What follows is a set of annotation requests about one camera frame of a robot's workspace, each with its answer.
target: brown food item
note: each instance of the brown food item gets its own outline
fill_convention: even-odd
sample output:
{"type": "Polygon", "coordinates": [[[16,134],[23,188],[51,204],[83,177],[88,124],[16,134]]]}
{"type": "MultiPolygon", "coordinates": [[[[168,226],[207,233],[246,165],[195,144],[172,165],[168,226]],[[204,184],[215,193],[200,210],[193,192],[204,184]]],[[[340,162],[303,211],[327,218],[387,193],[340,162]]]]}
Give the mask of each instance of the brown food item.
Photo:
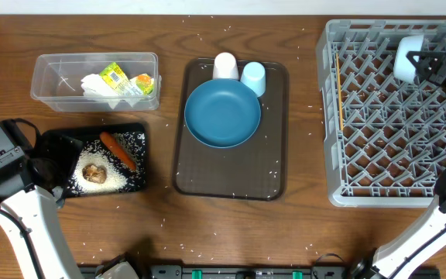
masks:
{"type": "Polygon", "coordinates": [[[136,171],[137,164],[132,159],[130,159],[129,155],[123,150],[122,146],[120,146],[116,139],[108,132],[103,132],[99,135],[101,141],[104,145],[111,151],[116,157],[118,157],[127,167],[129,167],[132,171],[136,171]]]}
{"type": "Polygon", "coordinates": [[[103,167],[96,167],[93,164],[86,166],[82,170],[82,174],[90,182],[103,184],[106,181],[106,170],[103,167]]]}

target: orange carrot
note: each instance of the orange carrot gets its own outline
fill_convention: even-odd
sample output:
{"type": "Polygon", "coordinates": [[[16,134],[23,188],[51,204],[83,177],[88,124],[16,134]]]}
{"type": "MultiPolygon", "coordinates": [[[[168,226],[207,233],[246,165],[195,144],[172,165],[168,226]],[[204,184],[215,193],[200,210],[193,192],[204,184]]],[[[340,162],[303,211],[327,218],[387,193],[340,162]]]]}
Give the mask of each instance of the orange carrot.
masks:
{"type": "Polygon", "coordinates": [[[99,135],[101,141],[104,145],[111,151],[116,157],[118,157],[127,167],[132,169],[132,171],[136,171],[137,165],[132,159],[130,159],[129,155],[123,150],[122,146],[118,144],[116,139],[108,132],[102,132],[99,135]]]}

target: clear plastic container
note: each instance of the clear plastic container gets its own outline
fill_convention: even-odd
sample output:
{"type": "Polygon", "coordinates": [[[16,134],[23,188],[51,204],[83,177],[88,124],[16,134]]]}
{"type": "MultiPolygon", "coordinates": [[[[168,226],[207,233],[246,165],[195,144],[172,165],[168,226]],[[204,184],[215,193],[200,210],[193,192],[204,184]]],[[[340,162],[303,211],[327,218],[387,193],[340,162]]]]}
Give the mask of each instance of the clear plastic container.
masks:
{"type": "Polygon", "coordinates": [[[30,95],[56,112],[124,112],[157,109],[160,105],[161,76],[154,53],[64,53],[37,58],[30,95]],[[154,90],[146,96],[84,97],[81,80],[99,74],[116,62],[127,77],[148,74],[155,79],[154,90]]]}

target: white wall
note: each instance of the white wall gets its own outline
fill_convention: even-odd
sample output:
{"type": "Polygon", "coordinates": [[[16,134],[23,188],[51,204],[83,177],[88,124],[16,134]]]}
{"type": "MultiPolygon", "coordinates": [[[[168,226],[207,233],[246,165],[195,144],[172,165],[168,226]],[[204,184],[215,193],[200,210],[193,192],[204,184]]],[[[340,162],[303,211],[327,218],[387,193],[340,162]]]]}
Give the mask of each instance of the white wall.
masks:
{"type": "Polygon", "coordinates": [[[0,0],[0,14],[446,15],[446,0],[0,0]]]}

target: green tape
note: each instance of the green tape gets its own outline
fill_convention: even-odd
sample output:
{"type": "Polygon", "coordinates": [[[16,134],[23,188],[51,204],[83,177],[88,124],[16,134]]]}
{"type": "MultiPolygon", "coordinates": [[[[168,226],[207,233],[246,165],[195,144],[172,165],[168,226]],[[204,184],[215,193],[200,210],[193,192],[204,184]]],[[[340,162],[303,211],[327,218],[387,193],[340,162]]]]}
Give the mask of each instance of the green tape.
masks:
{"type": "Polygon", "coordinates": [[[192,270],[192,279],[202,279],[202,270],[192,270]]]}
{"type": "Polygon", "coordinates": [[[302,279],[302,272],[294,271],[292,272],[292,279],[302,279]]]}

